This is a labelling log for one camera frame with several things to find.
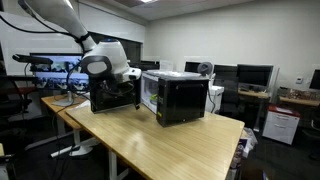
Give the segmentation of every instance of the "ceiling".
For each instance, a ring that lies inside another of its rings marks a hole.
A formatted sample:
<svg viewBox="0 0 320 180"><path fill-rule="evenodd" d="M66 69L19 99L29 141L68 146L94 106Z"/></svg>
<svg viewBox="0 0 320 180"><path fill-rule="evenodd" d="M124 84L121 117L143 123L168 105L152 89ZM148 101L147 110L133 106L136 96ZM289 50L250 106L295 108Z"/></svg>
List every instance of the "ceiling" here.
<svg viewBox="0 0 320 180"><path fill-rule="evenodd" d="M142 3L140 0L97 1L99 1L99 5L113 6L142 19L152 21L253 0L157 0L150 3Z"/></svg>

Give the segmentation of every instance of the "ceiling light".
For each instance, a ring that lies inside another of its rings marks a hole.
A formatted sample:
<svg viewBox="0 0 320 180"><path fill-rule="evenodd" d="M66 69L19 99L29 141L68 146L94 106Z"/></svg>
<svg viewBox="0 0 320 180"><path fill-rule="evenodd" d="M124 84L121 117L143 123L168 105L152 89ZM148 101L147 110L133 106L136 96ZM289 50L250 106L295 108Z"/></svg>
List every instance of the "ceiling light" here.
<svg viewBox="0 0 320 180"><path fill-rule="evenodd" d="M151 2L151 1L157 1L157 0L140 0L140 1L142 1L142 2L144 2L144 3L149 3L149 2Z"/></svg>

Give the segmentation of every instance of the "drawer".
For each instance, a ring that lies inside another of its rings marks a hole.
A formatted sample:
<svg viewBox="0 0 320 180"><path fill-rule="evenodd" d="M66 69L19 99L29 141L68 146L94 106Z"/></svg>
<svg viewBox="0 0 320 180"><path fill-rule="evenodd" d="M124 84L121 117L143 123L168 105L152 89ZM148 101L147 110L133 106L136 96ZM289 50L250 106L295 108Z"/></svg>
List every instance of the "drawer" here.
<svg viewBox="0 0 320 180"><path fill-rule="evenodd" d="M288 116L285 114L268 112L267 122L278 124L280 126L296 128L298 126L300 118L295 116Z"/></svg>
<svg viewBox="0 0 320 180"><path fill-rule="evenodd" d="M296 129L286 126L281 126L276 123L266 122L262 136L291 144L294 138Z"/></svg>

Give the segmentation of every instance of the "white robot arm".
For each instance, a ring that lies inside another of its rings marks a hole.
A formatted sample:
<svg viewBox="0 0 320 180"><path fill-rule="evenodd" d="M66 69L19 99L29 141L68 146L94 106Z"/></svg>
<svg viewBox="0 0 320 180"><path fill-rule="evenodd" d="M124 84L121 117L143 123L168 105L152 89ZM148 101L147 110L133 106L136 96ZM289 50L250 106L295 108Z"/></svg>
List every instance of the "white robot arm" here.
<svg viewBox="0 0 320 180"><path fill-rule="evenodd" d="M123 83L139 79L141 70L130 68L120 42L93 41L80 22L69 0L18 0L19 5L32 17L37 13L43 19L55 23L80 40L85 56L81 67L91 77L113 77L114 82Z"/></svg>

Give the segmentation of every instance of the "computer monitor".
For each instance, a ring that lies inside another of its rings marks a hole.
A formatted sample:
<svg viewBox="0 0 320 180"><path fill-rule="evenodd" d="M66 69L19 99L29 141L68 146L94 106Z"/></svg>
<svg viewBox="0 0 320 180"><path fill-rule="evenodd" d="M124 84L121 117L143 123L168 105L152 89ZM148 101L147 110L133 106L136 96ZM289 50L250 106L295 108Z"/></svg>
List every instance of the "computer monitor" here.
<svg viewBox="0 0 320 180"><path fill-rule="evenodd" d="M213 73L215 73L216 76L237 77L238 67L215 64Z"/></svg>
<svg viewBox="0 0 320 180"><path fill-rule="evenodd" d="M238 65L240 86L267 88L270 82L273 66L268 65Z"/></svg>
<svg viewBox="0 0 320 180"><path fill-rule="evenodd" d="M311 84L310 84L310 89L320 90L320 69L316 69L314 71Z"/></svg>
<svg viewBox="0 0 320 180"><path fill-rule="evenodd" d="M30 56L45 57L53 61L52 65L36 65L35 82L37 88L46 90L88 91L88 75L77 67L66 84L68 72L81 60L81 54L76 53L30 53Z"/></svg>
<svg viewBox="0 0 320 180"><path fill-rule="evenodd" d="M184 68L185 72L193 72L198 73L199 62L186 62L186 66Z"/></svg>

